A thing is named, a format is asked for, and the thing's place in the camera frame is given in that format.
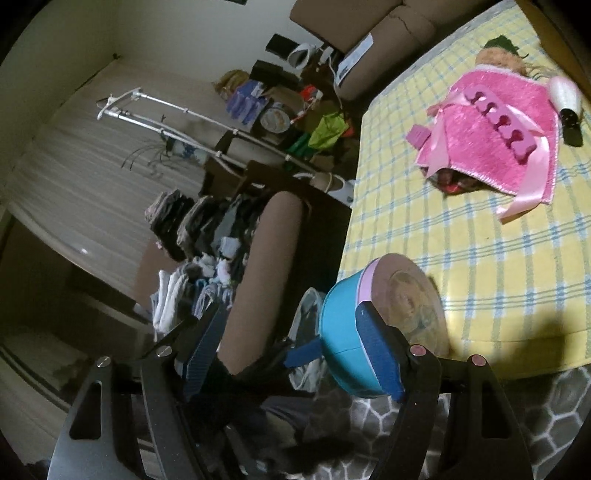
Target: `pink towel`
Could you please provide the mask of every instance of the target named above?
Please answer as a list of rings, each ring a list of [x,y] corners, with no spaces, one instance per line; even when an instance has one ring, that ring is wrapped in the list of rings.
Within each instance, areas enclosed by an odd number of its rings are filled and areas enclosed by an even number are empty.
[[[550,146],[550,168],[542,201],[550,203],[554,195],[558,159],[558,115],[546,88],[538,82],[509,70],[479,66],[464,74],[450,91],[468,86],[486,85],[506,105],[529,116],[542,127]],[[516,195],[527,163],[520,164],[491,123],[474,106],[449,105],[443,111],[450,165],[500,192]],[[416,165],[427,167],[431,138],[418,153]]]

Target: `bed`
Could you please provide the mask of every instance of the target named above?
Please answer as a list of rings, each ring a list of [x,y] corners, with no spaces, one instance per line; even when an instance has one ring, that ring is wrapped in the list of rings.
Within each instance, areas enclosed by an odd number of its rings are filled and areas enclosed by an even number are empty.
[[[456,31],[373,102],[363,118],[355,202],[340,277],[389,252],[414,260],[435,282],[446,311],[450,356],[487,357],[524,432],[534,477],[552,469],[591,409],[591,129],[582,148],[561,144],[551,205],[501,225],[511,198],[478,191],[443,199],[414,165],[404,139],[426,108],[473,67],[491,38],[506,35],[534,65],[557,69],[532,26],[504,0]],[[449,399],[442,395],[423,475],[436,471]],[[323,378],[308,438],[348,437],[355,454],[319,465],[310,479],[368,478],[394,424],[386,397],[347,395]]]

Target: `pink toe separator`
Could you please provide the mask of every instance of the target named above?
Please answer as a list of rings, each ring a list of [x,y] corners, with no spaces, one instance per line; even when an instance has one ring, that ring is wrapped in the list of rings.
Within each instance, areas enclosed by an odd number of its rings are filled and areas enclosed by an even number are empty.
[[[517,160],[525,161],[536,148],[535,139],[513,112],[484,85],[468,87],[464,95],[505,139]]]

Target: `pink ribbon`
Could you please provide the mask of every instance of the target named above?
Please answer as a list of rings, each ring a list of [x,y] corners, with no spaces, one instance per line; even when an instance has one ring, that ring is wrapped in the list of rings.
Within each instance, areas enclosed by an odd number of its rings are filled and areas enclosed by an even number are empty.
[[[427,169],[427,177],[430,177],[442,168],[449,167],[445,121],[443,118],[443,109],[449,105],[470,106],[472,104],[468,101],[464,93],[459,90],[448,93],[445,100],[439,104],[439,110],[437,111],[431,132],[431,152],[428,157],[429,168]]]
[[[440,104],[431,133],[431,149],[428,156],[429,167],[427,169],[427,177],[430,177],[442,168],[449,168],[449,153],[447,152],[443,117],[443,109],[449,105],[470,106],[472,104],[461,91],[450,92]],[[550,169],[550,145],[541,127],[517,108],[511,105],[507,105],[507,107],[532,133],[535,138],[536,149],[528,157],[525,175],[521,180],[521,185],[513,202],[511,202],[509,207],[497,208],[496,214],[499,220],[535,208],[544,196],[546,182],[548,180],[548,170]]]

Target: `cushion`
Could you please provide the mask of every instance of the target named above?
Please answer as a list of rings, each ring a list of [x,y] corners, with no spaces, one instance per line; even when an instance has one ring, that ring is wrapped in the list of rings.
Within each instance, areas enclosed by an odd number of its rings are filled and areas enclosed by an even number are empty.
[[[297,0],[290,18],[343,53],[402,0]]]
[[[475,16],[494,3],[495,0],[404,0],[404,5],[424,16],[436,27],[454,24],[458,20],[469,20],[467,17]]]
[[[397,64],[416,55],[435,37],[433,24],[409,7],[392,10],[371,34],[374,44],[340,84],[343,100],[353,101]]]
[[[273,333],[296,253],[303,212],[301,200],[289,192],[273,195],[263,210],[217,352],[233,375],[264,353]]]

